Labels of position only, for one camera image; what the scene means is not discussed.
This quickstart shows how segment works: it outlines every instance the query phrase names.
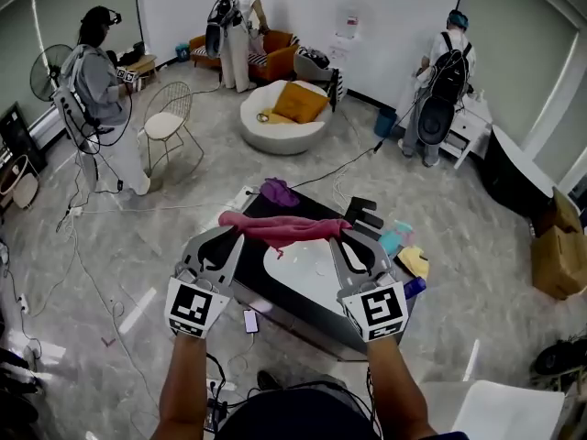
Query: smartphone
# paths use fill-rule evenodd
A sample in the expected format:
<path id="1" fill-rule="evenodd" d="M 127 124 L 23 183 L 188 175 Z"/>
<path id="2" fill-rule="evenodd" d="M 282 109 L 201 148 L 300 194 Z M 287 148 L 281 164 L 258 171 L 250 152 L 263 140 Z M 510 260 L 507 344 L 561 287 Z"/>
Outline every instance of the smartphone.
<path id="1" fill-rule="evenodd" d="M 243 313 L 245 315 L 245 329 L 247 330 L 247 334 L 258 333 L 257 313 L 254 310 L 246 310 Z"/>

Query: pink cloth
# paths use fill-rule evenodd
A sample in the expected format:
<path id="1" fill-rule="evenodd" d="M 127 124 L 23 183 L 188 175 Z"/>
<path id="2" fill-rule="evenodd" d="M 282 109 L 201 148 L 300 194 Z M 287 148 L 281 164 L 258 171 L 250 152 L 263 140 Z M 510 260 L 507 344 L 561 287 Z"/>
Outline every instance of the pink cloth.
<path id="1" fill-rule="evenodd" d="M 349 222 L 342 219 L 310 220 L 299 216 L 273 216 L 269 218 L 249 218 L 237 212 L 224 212 L 218 217 L 221 226 L 236 226 L 247 237 L 262 239 L 280 256 L 281 248 L 296 241 L 313 239 L 329 239 L 340 237 L 340 230 L 352 228 Z"/>

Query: gray shirt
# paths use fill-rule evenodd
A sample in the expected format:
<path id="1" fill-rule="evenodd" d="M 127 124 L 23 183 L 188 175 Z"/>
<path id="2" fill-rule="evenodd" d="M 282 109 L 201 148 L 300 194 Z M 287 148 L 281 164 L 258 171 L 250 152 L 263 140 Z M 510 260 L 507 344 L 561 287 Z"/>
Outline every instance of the gray shirt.
<path id="1" fill-rule="evenodd" d="M 81 61 L 77 72 L 73 69 Z M 119 99 L 116 69 L 100 48 L 79 45 L 63 64 L 62 75 L 74 76 L 73 86 L 88 109 L 101 124 L 118 126 L 128 119 L 127 100 Z"/>

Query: orange sofa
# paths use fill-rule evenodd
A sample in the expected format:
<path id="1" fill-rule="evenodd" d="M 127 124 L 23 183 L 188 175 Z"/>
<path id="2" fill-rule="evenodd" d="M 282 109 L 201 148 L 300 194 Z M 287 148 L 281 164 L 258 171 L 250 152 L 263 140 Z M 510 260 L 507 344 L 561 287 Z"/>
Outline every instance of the orange sofa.
<path id="1" fill-rule="evenodd" d="M 291 33 L 269 31 L 263 40 L 266 56 L 249 54 L 250 78 L 262 79 L 268 83 L 289 77 L 294 72 L 294 55 L 299 44 Z M 220 67 L 220 59 L 208 59 L 205 53 L 205 36 L 190 40 L 190 54 L 194 67 L 198 64 Z"/>

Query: electric fan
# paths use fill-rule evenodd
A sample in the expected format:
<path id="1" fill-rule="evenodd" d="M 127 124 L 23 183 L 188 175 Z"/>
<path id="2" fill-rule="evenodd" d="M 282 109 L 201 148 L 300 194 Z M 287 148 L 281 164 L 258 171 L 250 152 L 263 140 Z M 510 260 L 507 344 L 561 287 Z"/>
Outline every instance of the electric fan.
<path id="1" fill-rule="evenodd" d="M 51 95 L 59 86 L 61 66 L 72 53 L 65 44 L 56 44 L 45 49 L 30 69 L 30 89 L 39 100 L 50 102 Z"/>

